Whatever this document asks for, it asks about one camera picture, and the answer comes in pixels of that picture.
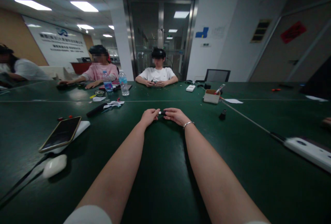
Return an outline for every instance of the red sign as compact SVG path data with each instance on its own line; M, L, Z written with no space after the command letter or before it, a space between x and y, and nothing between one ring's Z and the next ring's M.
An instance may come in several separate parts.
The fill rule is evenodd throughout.
M292 25L289 29L287 29L285 32L283 32L280 35L280 37L282 38L283 42L286 44L291 42L301 34L303 34L305 31L307 31L307 29L300 21L298 21L297 23Z

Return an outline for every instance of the hand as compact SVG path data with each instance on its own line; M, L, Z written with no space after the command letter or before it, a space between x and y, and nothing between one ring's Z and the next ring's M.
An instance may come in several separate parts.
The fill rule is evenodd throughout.
M89 84L86 85L86 89L89 89L89 88L95 88L96 86L98 86L100 84L99 81L95 81L95 82L91 82Z
M156 87L165 87L167 85L168 85L167 81L158 81L158 82L155 83Z
M155 83L154 82L151 82L151 81L145 81L145 85L147 86L147 87L152 87L152 86L154 86L155 85Z
M152 124L153 120L158 120L160 109L147 109L141 117L140 123L142 123L145 127L148 127Z
M190 119L182 112L182 110L177 108L166 108L164 109L167 120L172 120L180 126L184 126L187 122L190 122Z
M58 82L59 85L60 84L73 84L73 83L75 83L75 80L68 80L68 81L63 80L63 81Z

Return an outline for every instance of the silver bracelet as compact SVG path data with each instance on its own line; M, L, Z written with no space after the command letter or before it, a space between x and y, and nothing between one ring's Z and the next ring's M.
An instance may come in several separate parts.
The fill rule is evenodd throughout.
M187 122L187 123L183 126L183 129L186 127L187 124L190 124L190 123L193 123L193 124L194 124L194 122L192 122L192 121Z

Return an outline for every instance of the white mouse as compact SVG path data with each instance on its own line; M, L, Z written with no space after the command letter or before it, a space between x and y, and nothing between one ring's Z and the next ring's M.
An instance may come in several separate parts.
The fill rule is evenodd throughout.
M42 173L44 178L50 178L55 174L58 174L62 171L67 165L67 155L62 154L49 160L45 165L44 171Z

